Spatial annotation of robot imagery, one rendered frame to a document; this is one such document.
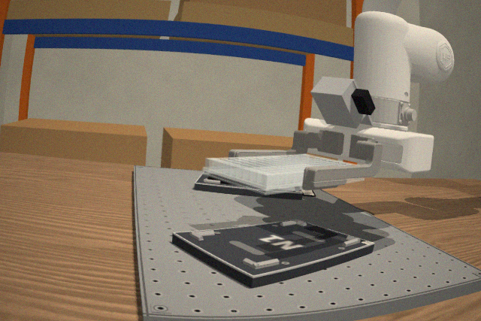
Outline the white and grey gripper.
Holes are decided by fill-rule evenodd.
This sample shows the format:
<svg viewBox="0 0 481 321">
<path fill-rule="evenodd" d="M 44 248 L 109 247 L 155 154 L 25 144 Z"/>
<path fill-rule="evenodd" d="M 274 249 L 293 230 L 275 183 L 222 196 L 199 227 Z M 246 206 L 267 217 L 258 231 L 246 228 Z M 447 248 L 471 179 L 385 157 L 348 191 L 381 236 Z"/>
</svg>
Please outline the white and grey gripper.
<svg viewBox="0 0 481 321">
<path fill-rule="evenodd" d="M 336 188 L 351 178 L 373 177 L 380 168 L 410 174 L 430 171 L 433 135 L 408 132 L 407 126 L 380 124 L 360 124 L 354 129 L 307 118 L 303 131 L 294 131 L 290 150 L 229 150 L 228 157 L 312 153 L 363 164 L 306 167 L 302 189 L 307 191 Z"/>
</svg>

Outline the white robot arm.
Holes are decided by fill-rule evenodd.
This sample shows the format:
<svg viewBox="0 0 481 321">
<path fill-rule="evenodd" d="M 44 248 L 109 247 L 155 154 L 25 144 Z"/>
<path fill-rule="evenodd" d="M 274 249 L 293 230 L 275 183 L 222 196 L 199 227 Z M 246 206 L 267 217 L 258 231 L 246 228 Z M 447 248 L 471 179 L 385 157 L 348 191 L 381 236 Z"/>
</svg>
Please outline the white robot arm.
<svg viewBox="0 0 481 321">
<path fill-rule="evenodd" d="M 396 16 L 400 3 L 363 1 L 355 19 L 353 79 L 322 77 L 310 91 L 326 124 L 408 126 L 416 120 L 410 83 L 441 83 L 451 75 L 449 42 Z"/>
</svg>

